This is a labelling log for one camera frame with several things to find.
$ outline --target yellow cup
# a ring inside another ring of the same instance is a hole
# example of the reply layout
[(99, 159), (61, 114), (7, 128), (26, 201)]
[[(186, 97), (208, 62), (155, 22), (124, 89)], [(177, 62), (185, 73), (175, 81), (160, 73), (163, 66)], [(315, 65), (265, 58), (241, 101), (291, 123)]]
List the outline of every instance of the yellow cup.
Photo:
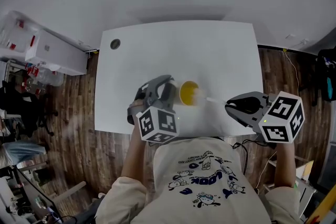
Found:
[(180, 87), (180, 101), (184, 105), (194, 105), (196, 92), (195, 90), (198, 89), (198, 84), (194, 81), (186, 81)]

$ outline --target hand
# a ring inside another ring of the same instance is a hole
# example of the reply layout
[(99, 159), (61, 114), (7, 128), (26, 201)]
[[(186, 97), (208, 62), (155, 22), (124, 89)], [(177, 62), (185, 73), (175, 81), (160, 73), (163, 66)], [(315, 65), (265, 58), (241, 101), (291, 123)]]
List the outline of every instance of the hand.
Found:
[[(133, 103), (130, 104), (130, 108), (134, 108), (136, 106), (141, 106), (141, 110), (144, 109), (144, 106), (143, 106), (143, 99), (136, 99), (133, 101)], [(136, 117), (136, 115), (132, 115), (133, 117), (133, 121), (134, 121), (134, 126), (137, 126), (138, 125), (138, 118)]]

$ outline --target light blue cloth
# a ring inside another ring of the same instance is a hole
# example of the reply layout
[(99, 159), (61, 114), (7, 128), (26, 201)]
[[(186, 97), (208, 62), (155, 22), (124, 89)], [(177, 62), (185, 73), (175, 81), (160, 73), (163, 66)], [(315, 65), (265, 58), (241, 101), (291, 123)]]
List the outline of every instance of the light blue cloth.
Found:
[(7, 157), (13, 162), (13, 165), (30, 160), (34, 155), (46, 152), (43, 146), (25, 140), (4, 143), (2, 147), (5, 149)]

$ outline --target wooden floor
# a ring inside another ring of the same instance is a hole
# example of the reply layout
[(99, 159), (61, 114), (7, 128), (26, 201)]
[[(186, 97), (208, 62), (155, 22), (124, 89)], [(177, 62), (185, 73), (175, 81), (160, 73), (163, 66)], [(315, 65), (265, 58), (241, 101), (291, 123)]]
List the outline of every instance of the wooden floor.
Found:
[[(287, 91), (297, 94), (295, 70), (282, 51), (260, 48), (260, 61), (265, 93)], [(298, 70), (298, 79), (304, 83), (310, 77), (309, 70), (314, 56), (288, 53)], [(50, 195), (62, 193), (69, 187), (85, 180), (85, 190), (72, 195), (57, 206), (62, 215), (75, 215), (84, 210), (99, 192), (107, 192), (121, 173), (130, 136), (124, 134), (95, 131), (94, 101), (95, 80), (98, 55), (89, 59), (88, 74), (69, 77), (65, 83), (52, 91), (51, 106), (59, 112), (57, 118), (50, 119), (50, 126), (55, 133), (50, 137), (43, 129), (33, 135), (38, 141), (45, 141), (50, 151), (45, 156), (38, 156), (35, 162), (46, 161), (55, 173), (55, 179), (42, 187)], [(314, 166), (310, 180), (319, 177), (328, 143), (330, 127), (330, 104), (318, 100), (318, 105), (311, 106), (313, 90), (300, 92), (305, 108), (306, 121), (295, 140), (296, 155), (313, 159)], [(230, 143), (242, 141), (248, 137), (228, 139)], [(274, 152), (270, 148), (259, 147), (250, 143), (246, 176), (253, 187), (268, 157)], [(146, 186), (151, 194), (153, 189), (152, 160), (155, 148), (148, 148), (145, 158)], [(273, 167), (267, 167), (261, 177), (264, 181), (272, 180)]]

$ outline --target black chair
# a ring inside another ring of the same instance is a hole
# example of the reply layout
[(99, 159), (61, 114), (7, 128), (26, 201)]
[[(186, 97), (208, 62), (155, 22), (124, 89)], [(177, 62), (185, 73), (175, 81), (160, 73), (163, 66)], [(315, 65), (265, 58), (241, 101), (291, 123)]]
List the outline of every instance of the black chair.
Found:
[(36, 95), (28, 92), (19, 93), (12, 83), (3, 81), (0, 88), (0, 109), (6, 110), (8, 114), (21, 115), (25, 126), (25, 134), (31, 137), (38, 127), (44, 127), (50, 136), (51, 132), (47, 125), (47, 116), (58, 116), (57, 111), (45, 112), (46, 100), (49, 95), (45, 94), (41, 100)]
[[(314, 100), (312, 102), (312, 106), (317, 105), (319, 90), (321, 90), (323, 100), (336, 100), (336, 63), (327, 65), (326, 59), (329, 61), (336, 61), (336, 47), (333, 49), (320, 50), (316, 58), (315, 72), (312, 75), (312, 80), (305, 86), (299, 88), (299, 91), (302, 91), (310, 85), (314, 86)], [(333, 88), (331, 97), (329, 97), (328, 94), (328, 78), (330, 79)]]

